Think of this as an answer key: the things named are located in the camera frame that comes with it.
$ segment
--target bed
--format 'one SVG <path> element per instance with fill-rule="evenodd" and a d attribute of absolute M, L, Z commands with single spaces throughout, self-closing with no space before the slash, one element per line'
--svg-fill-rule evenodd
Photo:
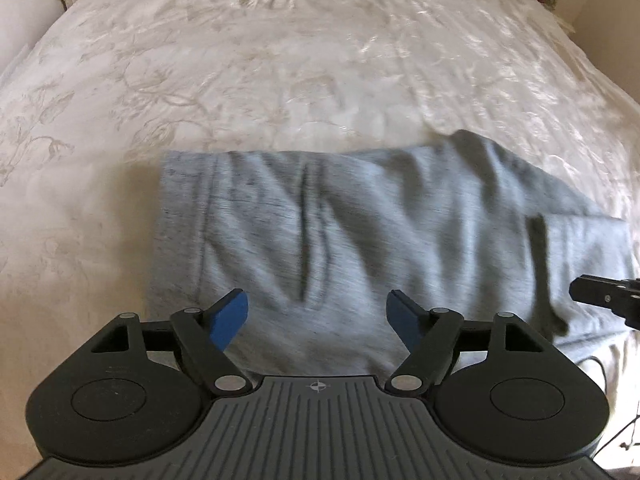
<path fill-rule="evenodd" d="M 145 313 L 169 149 L 349 152 L 465 128 L 626 219 L 640 270 L 640 106 L 534 0 L 80 0 L 0 110 L 3 479 L 38 459 L 33 387 L 115 314 Z M 598 355 L 605 438 L 636 414 L 638 355 L 633 333 Z M 598 462 L 631 464 L 631 438 Z"/>

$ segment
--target ribbed surface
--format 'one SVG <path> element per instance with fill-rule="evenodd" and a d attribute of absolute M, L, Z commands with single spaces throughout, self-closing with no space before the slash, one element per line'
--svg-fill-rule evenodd
<path fill-rule="evenodd" d="M 214 406 L 184 443 L 146 463 L 83 468 L 47 460 L 28 480 L 443 479 L 590 480 L 590 460 L 552 468 L 489 462 L 450 441 L 420 400 L 383 393 L 370 377 L 266 378 Z"/>

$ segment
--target black cable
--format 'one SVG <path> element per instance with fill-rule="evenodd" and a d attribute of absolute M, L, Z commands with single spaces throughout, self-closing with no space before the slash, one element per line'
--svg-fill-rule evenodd
<path fill-rule="evenodd" d="M 592 458 L 596 458 L 596 455 L 597 455 L 599 452 L 601 452 L 601 451 L 602 451 L 603 449 L 605 449 L 609 444 L 611 444 L 614 440 L 616 440 L 616 439 L 617 439 L 617 438 L 622 434 L 622 432 L 626 430 L 626 428 L 628 428 L 629 426 L 631 426 L 632 424 L 634 424 L 634 423 L 636 422 L 636 420 L 638 420 L 639 418 L 640 418 L 640 415 L 636 415 L 636 417 L 634 418 L 634 420 L 632 420 L 630 423 L 628 423 L 624 428 L 622 428 L 619 432 L 617 432 L 614 436 L 612 436 L 612 437 L 609 439 L 609 441 L 608 441 L 604 446 L 602 446 L 599 450 L 597 450 L 597 451 L 594 453 L 594 455 L 593 455 L 593 457 L 592 457 Z"/>

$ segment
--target folded clothing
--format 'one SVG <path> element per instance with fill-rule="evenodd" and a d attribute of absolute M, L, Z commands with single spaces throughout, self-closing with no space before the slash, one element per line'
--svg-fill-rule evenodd
<path fill-rule="evenodd" d="M 582 272 L 632 276 L 625 223 L 470 132 L 349 155 L 173 152 L 161 201 L 150 317 L 244 288 L 227 353 L 248 372 L 388 376 L 406 356 L 394 288 L 467 319 L 514 312 L 576 362 L 626 330 L 566 293 Z"/>

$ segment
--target screw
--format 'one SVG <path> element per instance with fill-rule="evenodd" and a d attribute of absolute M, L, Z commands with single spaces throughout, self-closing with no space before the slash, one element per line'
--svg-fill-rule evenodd
<path fill-rule="evenodd" d="M 391 379 L 391 385 L 396 390 L 410 392 L 420 388 L 420 386 L 422 386 L 422 381 L 413 375 L 398 375 Z"/>
<path fill-rule="evenodd" d="M 242 390 L 246 386 L 246 381 L 238 375 L 223 375 L 218 377 L 214 384 L 217 389 L 224 392 L 235 392 Z"/>

